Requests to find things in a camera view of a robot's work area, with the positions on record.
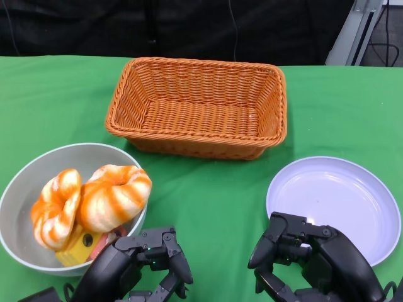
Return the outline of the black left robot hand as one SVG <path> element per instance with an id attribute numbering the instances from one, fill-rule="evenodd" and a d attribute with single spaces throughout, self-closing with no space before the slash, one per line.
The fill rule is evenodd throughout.
<path id="1" fill-rule="evenodd" d="M 165 271 L 153 291 L 135 291 L 141 269 Z M 93 260 L 70 297 L 71 301 L 167 301 L 173 294 L 186 298 L 186 284 L 193 283 L 188 261 L 173 226 L 151 228 L 134 237 L 109 243 Z"/>

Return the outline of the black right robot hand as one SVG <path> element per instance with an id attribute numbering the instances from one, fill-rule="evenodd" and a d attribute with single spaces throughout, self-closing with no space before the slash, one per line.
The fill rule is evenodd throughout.
<path id="1" fill-rule="evenodd" d="M 292 290 L 274 275 L 275 264 L 297 263 L 309 288 Z M 248 268 L 257 293 L 274 301 L 385 301 L 386 294 L 371 265 L 352 241 L 329 225 L 274 212 L 256 244 Z"/>

